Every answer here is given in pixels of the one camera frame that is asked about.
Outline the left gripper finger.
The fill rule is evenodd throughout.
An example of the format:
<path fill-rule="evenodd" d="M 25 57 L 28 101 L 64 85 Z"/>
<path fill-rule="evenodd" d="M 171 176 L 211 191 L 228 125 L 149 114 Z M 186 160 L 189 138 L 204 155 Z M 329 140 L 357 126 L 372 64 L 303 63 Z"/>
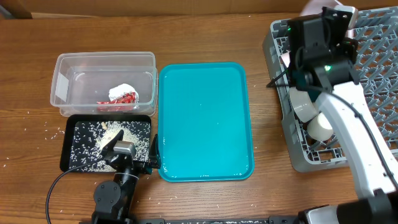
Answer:
<path fill-rule="evenodd" d="M 115 153 L 114 147 L 119 141 L 123 140 L 123 136 L 124 136 L 124 131 L 120 130 L 117 133 L 117 135 L 114 138 L 112 138 L 112 140 L 110 140 L 110 142 L 103 147 L 101 155 L 103 156 L 104 159 L 109 159 L 110 157 L 114 156 Z"/>
<path fill-rule="evenodd" d="M 159 138 L 158 134 L 154 136 L 152 145 L 149 149 L 149 164 L 153 169 L 160 169 L 161 168 L 161 158 L 160 158 L 160 152 L 159 152 Z"/>

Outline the large white plate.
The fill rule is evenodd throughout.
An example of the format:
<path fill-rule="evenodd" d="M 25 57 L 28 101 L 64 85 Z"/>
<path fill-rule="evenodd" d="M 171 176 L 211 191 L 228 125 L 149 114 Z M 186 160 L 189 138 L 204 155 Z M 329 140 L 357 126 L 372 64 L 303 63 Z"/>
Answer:
<path fill-rule="evenodd" d="M 333 9 L 337 9 L 339 11 L 351 12 L 353 15 L 349 22 L 348 30 L 346 32 L 346 36 L 353 39 L 354 38 L 354 30 L 353 28 L 356 25 L 358 20 L 358 10 L 353 6 L 345 6 L 343 3 L 338 0 L 310 0 L 302 12 L 300 16 L 307 16 L 311 14 L 319 14 L 322 11 L 322 7 L 330 7 Z"/>

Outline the red snack wrapper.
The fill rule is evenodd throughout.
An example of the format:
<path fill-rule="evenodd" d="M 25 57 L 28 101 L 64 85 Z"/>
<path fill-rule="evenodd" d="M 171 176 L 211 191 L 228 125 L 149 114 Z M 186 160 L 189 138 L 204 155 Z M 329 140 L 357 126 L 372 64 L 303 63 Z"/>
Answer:
<path fill-rule="evenodd" d="M 126 93 L 112 101 L 98 101 L 98 111 L 131 111 L 137 108 L 135 103 L 139 101 L 138 94 L 136 92 Z"/>

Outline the white napkin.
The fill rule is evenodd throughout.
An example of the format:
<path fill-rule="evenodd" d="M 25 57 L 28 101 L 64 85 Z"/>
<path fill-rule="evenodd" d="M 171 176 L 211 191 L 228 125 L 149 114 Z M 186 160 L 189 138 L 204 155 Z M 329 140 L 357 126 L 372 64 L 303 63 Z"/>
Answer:
<path fill-rule="evenodd" d="M 133 86 L 128 85 L 127 83 L 120 84 L 114 88 L 109 90 L 109 100 L 113 101 L 117 98 L 120 98 L 128 93 L 135 93 L 136 98 L 139 98 L 138 92 L 134 89 Z"/>

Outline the small white plate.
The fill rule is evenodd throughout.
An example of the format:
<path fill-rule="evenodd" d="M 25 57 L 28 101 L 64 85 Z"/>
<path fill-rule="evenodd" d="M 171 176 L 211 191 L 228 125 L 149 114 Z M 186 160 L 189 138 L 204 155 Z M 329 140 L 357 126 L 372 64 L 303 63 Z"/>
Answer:
<path fill-rule="evenodd" d="M 289 54 L 289 52 L 286 52 L 286 53 L 282 54 L 280 57 L 282 59 L 282 63 L 284 64 L 284 66 L 286 68 L 288 68 L 289 65 L 290 65 L 290 54 Z"/>

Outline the grey bowl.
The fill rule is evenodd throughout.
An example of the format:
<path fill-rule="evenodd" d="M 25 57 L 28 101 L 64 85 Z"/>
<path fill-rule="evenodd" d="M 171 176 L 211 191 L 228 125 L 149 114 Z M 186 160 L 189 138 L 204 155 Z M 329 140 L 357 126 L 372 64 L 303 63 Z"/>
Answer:
<path fill-rule="evenodd" d="M 296 87 L 291 87 L 289 98 L 294 112 L 301 122 L 306 123 L 319 114 L 317 106 L 312 102 L 307 91 L 300 91 Z"/>

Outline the white paper cup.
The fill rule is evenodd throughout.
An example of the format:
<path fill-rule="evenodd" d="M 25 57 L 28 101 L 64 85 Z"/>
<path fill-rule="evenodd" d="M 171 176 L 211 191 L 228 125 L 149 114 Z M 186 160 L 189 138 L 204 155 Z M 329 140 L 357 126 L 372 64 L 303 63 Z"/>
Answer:
<path fill-rule="evenodd" d="M 331 138 L 334 131 L 323 113 L 319 113 L 307 125 L 307 133 L 317 141 L 326 141 Z"/>

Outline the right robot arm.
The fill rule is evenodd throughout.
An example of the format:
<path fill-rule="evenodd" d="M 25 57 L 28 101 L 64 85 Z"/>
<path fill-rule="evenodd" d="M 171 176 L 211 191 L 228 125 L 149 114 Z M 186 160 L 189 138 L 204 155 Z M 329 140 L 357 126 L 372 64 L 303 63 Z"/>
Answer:
<path fill-rule="evenodd" d="M 348 37 L 357 10 L 324 7 L 287 23 L 292 86 L 309 94 L 331 124 L 348 161 L 357 201 L 298 214 L 299 223 L 396 223 L 397 160 L 367 106 L 355 69 L 358 41 Z"/>

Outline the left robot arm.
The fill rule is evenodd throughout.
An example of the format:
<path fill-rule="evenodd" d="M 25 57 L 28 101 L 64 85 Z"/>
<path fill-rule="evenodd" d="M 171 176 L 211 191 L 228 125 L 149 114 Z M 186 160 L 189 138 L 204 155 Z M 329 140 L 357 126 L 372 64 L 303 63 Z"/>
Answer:
<path fill-rule="evenodd" d="M 134 158 L 135 145 L 123 141 L 123 135 L 124 131 L 120 130 L 101 151 L 106 164 L 116 172 L 112 181 L 100 183 L 94 191 L 92 223 L 135 223 L 135 219 L 129 216 L 129 211 L 139 176 L 150 175 L 153 169 L 160 168 L 157 136 L 149 149 L 149 160 L 139 161 Z"/>

